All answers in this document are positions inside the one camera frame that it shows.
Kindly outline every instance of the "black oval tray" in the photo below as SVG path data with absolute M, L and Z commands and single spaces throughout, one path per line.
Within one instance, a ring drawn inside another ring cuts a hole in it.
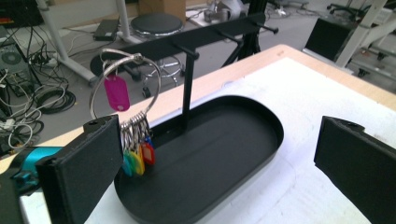
M 279 119 L 264 105 L 222 96 L 152 128 L 156 164 L 143 176 L 119 171 L 116 191 L 142 223 L 199 220 L 266 165 L 283 140 Z

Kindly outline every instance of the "key tag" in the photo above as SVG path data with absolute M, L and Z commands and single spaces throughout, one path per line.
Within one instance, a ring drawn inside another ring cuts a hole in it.
M 126 82 L 122 77 L 114 74 L 105 79 L 105 89 L 108 103 L 116 111 L 129 109 L 130 102 Z
M 134 174 L 134 167 L 134 158 L 130 155 L 129 152 L 124 152 L 122 170 L 126 175 L 132 176 Z
M 148 165 L 154 165 L 155 163 L 155 154 L 154 147 L 152 146 L 151 140 L 146 138 L 145 141 L 141 144 L 142 152 L 143 152 L 143 161 Z
M 134 158 L 134 171 L 137 175 L 143 175 L 145 173 L 145 163 L 142 160 L 142 148 L 138 146 L 136 151 L 129 152 L 131 156 Z

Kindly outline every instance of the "black box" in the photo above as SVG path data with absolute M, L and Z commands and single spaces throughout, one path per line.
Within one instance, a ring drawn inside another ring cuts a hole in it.
M 119 29 L 119 20 L 102 20 L 93 34 L 97 41 L 113 41 L 116 39 Z
M 350 22 L 318 18 L 305 48 L 335 62 L 355 28 Z

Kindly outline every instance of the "table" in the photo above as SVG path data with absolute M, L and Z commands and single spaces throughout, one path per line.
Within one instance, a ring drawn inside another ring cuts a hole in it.
M 180 113 L 182 91 L 182 87 L 177 87 L 162 93 L 148 112 L 149 122 L 155 124 L 165 115 Z M 200 104 L 222 94 L 245 94 L 262 101 L 279 116 L 285 140 L 266 167 L 201 222 L 368 223 L 314 166 L 319 115 L 353 119 L 395 147 L 396 139 L 389 137 L 389 130 L 396 125 L 395 95 L 284 45 L 195 79 L 191 101 L 193 105 Z M 148 103 L 149 100 L 131 106 L 120 114 L 120 120 L 128 119 Z M 64 146 L 81 132 L 76 129 L 42 146 Z M 1 162 L 0 172 L 7 162 Z M 25 204 L 36 201 L 26 197 L 22 200 Z M 31 218 L 43 221 L 41 217 Z M 110 186 L 87 223 L 131 223 L 130 219 Z

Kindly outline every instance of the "key ring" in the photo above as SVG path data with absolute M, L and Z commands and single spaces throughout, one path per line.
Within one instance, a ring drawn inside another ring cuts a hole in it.
M 117 50 L 117 49 L 103 49 L 102 52 L 101 52 L 101 55 L 100 55 L 101 59 L 102 59 L 102 53 L 104 53 L 104 52 L 118 53 L 118 54 L 121 54 L 121 55 L 125 55 L 126 57 L 124 57 L 122 59 L 119 59 L 119 60 L 115 61 L 114 63 L 112 63 L 109 67 L 107 67 L 105 69 L 103 74 L 99 77 L 99 80 L 96 81 L 96 84 L 95 84 L 95 86 L 93 87 L 93 89 L 91 91 L 90 102 L 89 102 L 89 104 L 90 104 L 90 112 L 91 112 L 92 118 L 93 119 L 97 119 L 95 110 L 93 108 L 93 105 L 94 105 L 94 99 L 95 99 L 95 96 L 96 96 L 96 93 L 97 93 L 99 87 L 103 84 L 104 80 L 107 78 L 107 76 L 109 76 L 109 74 L 111 72 L 116 70 L 120 65 L 125 64 L 125 63 L 130 63 L 130 62 L 137 63 L 137 64 L 148 63 L 148 64 L 154 66 L 155 70 L 157 71 L 158 86 L 157 86 L 157 90 L 155 91 L 155 94 L 154 94 L 151 102 L 146 107 L 146 109 L 140 111 L 138 114 L 136 114 L 134 116 L 137 119 L 141 118 L 141 115 L 144 115 L 144 117 L 145 117 L 146 114 L 151 109 L 151 107 L 157 101 L 158 95 L 160 93 L 160 88 L 161 88 L 161 69 L 160 69 L 160 67 L 154 61 L 143 57 L 140 53 L 130 54 L 130 53 L 126 53 L 126 52 L 123 52 L 123 51 L 120 51 L 120 50 Z M 129 125 L 131 125 L 131 120 L 132 119 L 130 119 L 129 124 L 126 123 L 126 126 L 129 127 Z

